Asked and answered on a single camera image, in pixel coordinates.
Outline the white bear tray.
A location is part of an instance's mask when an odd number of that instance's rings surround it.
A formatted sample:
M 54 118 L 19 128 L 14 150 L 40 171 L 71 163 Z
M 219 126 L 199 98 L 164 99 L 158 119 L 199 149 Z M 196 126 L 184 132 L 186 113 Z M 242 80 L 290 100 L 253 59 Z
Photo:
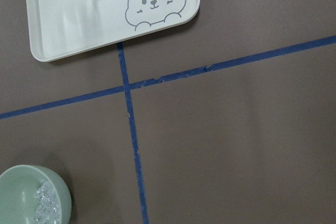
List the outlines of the white bear tray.
M 42 62 L 189 22 L 200 0 L 26 0 L 30 50 Z

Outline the green bowl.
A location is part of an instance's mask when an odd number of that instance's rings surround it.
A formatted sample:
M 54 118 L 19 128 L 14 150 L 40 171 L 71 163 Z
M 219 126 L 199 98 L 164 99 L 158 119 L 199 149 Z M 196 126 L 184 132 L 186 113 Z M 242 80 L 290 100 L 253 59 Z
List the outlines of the green bowl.
M 45 181 L 56 191 L 60 223 L 69 223 L 72 202 L 66 183 L 51 169 L 35 165 L 17 165 L 1 174 L 1 223 L 34 223 L 34 193 Z

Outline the ice cubes in green bowl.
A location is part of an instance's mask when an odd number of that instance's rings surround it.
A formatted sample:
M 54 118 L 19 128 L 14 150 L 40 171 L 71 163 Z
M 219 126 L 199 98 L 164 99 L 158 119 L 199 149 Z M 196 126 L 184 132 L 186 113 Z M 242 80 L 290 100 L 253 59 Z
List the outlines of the ice cubes in green bowl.
M 58 199 L 51 182 L 45 181 L 34 193 L 34 198 L 38 201 L 34 223 L 60 223 Z

